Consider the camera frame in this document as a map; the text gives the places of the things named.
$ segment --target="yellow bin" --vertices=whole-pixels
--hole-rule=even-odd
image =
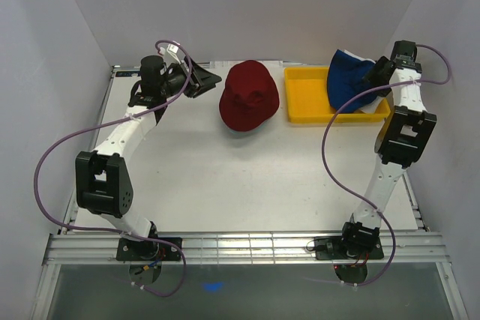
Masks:
[[[288,67],[285,69],[286,104],[292,123],[328,123],[335,114],[327,95],[329,67]],[[389,103],[383,99],[375,113],[360,110],[353,114],[339,114],[336,123],[373,123],[387,118]]]

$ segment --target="purple cable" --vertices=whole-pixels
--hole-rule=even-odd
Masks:
[[[325,167],[325,170],[327,171],[328,173],[328,176],[330,176],[330,178],[336,183],[336,185],[338,185],[339,187],[341,187],[343,190],[347,191],[348,193],[356,196],[357,198],[359,198],[360,200],[362,200],[363,202],[366,202],[367,204],[369,204],[369,206],[371,206],[373,209],[377,210],[378,207],[372,203],[370,200],[368,200],[367,198],[365,198],[364,196],[356,193],[355,191],[349,189],[348,187],[346,187],[345,185],[343,185],[341,182],[339,182],[338,179],[336,179],[336,177],[332,174],[332,171],[330,170],[329,168],[329,165],[327,164],[327,161],[326,161],[326,156],[325,156],[325,143],[326,143],[326,139],[327,139],[327,134],[329,133],[329,130],[330,128],[332,127],[333,125],[333,122],[335,121],[336,117],[342,113],[342,111],[347,107],[349,106],[351,103],[353,103],[355,100],[359,99],[360,97],[363,97],[364,95],[366,94],[370,94],[374,91],[379,91],[379,90],[383,90],[383,89],[389,89],[389,88],[394,88],[395,86],[402,86],[402,85],[409,85],[409,84],[414,84],[416,82],[429,82],[430,84],[437,84],[437,85],[445,85],[447,82],[450,81],[450,79],[452,78],[452,67],[450,66],[450,63],[448,61],[448,59],[440,52],[438,51],[437,49],[433,48],[432,46],[428,46],[428,45],[423,45],[423,44],[417,44],[417,47],[419,48],[425,48],[425,49],[429,49],[433,52],[435,52],[442,60],[443,62],[445,63],[446,67],[447,67],[447,78],[445,81],[443,82],[437,82],[435,80],[429,80],[429,79],[420,79],[420,80],[416,80],[416,81],[409,81],[409,82],[399,82],[399,83],[396,83],[396,84],[389,84],[389,85],[383,85],[383,86],[377,86],[376,88],[372,88],[372,89],[368,89],[366,91],[363,91],[362,93],[356,95],[355,97],[353,97],[352,99],[348,100],[343,106],[341,106],[339,108],[339,110],[337,110],[337,112],[331,117],[330,119],[330,122],[327,124],[326,128],[325,128],[325,132],[323,134],[323,139],[322,139],[322,161],[323,161],[323,165]],[[380,218],[383,220],[383,222],[387,225],[388,227],[388,230],[390,231],[390,234],[391,234],[391,239],[392,239],[392,249],[391,249],[391,255],[390,257],[388,258],[388,261],[386,262],[385,266],[383,267],[383,269],[377,274],[375,275],[374,277],[372,277],[371,279],[363,282],[363,283],[359,283],[357,284],[357,286],[366,286],[366,285],[369,285],[375,281],[377,281],[390,267],[390,264],[392,263],[393,261],[393,258],[395,257],[395,249],[396,249],[396,246],[397,246],[397,241],[395,239],[395,233],[394,233],[394,230],[392,228],[392,226],[390,225],[390,223],[388,222],[388,220],[385,218],[385,215],[383,215],[382,212],[378,211],[377,212],[380,216]],[[325,282],[325,280],[314,280],[314,279],[307,279],[305,278],[306,280],[310,280],[310,281],[317,281],[317,282]],[[354,286],[354,284],[352,283],[346,283],[347,285],[351,285],[351,286]]]
[[[180,92],[175,96],[173,97],[172,99],[168,100],[166,103],[163,103],[159,106],[156,106],[155,108],[151,108],[151,109],[148,109],[144,112],[139,112],[135,115],[133,115],[133,118],[138,118],[140,116],[143,116],[145,114],[149,114],[150,112],[155,112],[159,109],[162,109],[168,105],[170,105],[171,103],[173,103],[175,100],[177,100],[181,95],[182,93],[185,91],[185,89],[187,88],[187,85],[188,83],[190,82],[191,80],[191,75],[192,75],[192,71],[193,71],[193,64],[192,64],[192,59],[191,57],[188,55],[187,51],[184,49],[183,46],[181,46],[180,44],[176,43],[175,41],[171,41],[171,40],[159,40],[157,43],[155,43],[155,48],[157,49],[158,52],[160,52],[160,48],[158,47],[159,44],[161,43],[168,43],[168,44],[172,44],[172,45],[175,45],[177,46],[184,54],[185,54],[185,57],[187,58],[187,63],[188,63],[188,74],[187,74],[187,79],[185,80],[185,83],[184,85],[181,87],[180,89]],[[42,212],[42,214],[52,223],[58,225],[58,226],[61,226],[61,227],[64,227],[66,229],[70,229],[70,230],[82,230],[82,231],[90,231],[90,232],[115,232],[116,234],[123,234],[124,232],[122,230],[118,230],[118,229],[111,229],[111,228],[94,228],[94,227],[85,227],[85,226],[75,226],[75,225],[70,225],[70,224],[65,224],[63,223],[62,221],[60,220],[57,220],[56,218],[54,218],[52,215],[50,215],[48,213],[48,211],[45,209],[44,205],[42,204],[42,201],[41,201],[41,198],[40,198],[40,192],[38,190],[38,178],[39,178],[39,175],[40,175],[40,169],[42,167],[42,165],[44,164],[44,161],[45,159],[49,156],[49,154],[57,147],[59,146],[60,144],[62,144],[63,142],[66,142],[67,140],[75,137],[75,136],[78,136],[78,135],[81,135],[81,134],[84,134],[84,133],[88,133],[90,131],[93,131],[93,130],[97,130],[97,129],[102,129],[104,127],[110,127],[112,125],[117,125],[117,124],[121,124],[121,123],[125,123],[127,121],[131,121],[132,119],[131,118],[122,118],[122,119],[119,119],[119,120],[115,120],[115,121],[110,121],[108,123],[105,123],[105,124],[100,124],[100,125],[96,125],[94,127],[88,127],[86,129],[83,129],[83,130],[78,130],[72,134],[69,134],[69,135],[66,135],[64,136],[63,138],[61,138],[60,140],[58,140],[57,142],[55,142],[52,146],[50,146],[46,151],[45,153],[43,153],[43,155],[41,156],[40,160],[38,161],[38,164],[37,164],[37,167],[35,168],[35,173],[34,173],[34,177],[33,177],[33,191],[34,191],[34,196],[35,196],[35,201],[37,202],[37,206],[39,207],[40,211]],[[173,294],[175,294],[181,287],[182,287],[182,284],[183,282],[185,281],[185,274],[187,272],[187,259],[185,258],[185,255],[182,251],[182,249],[180,249],[180,247],[178,247],[176,244],[174,243],[170,243],[169,241],[164,241],[164,240],[160,240],[160,239],[152,239],[152,238],[145,238],[143,236],[138,236],[138,235],[129,235],[131,236],[132,238],[136,238],[138,240],[142,240],[142,241],[152,241],[154,243],[159,243],[159,244],[163,244],[163,245],[167,245],[168,247],[174,247],[175,249],[177,249],[178,253],[180,254],[181,256],[181,260],[183,261],[183,269],[182,269],[182,273],[181,273],[181,279],[180,281],[178,282],[178,285],[171,291],[171,292],[168,292],[166,294],[163,294],[163,293],[160,293],[160,292],[156,292],[155,290],[150,290],[150,289],[147,289],[146,287],[144,287],[145,290],[147,291],[150,291],[154,294],[156,294],[157,296],[160,296],[162,298],[166,298],[166,297],[169,297]]]

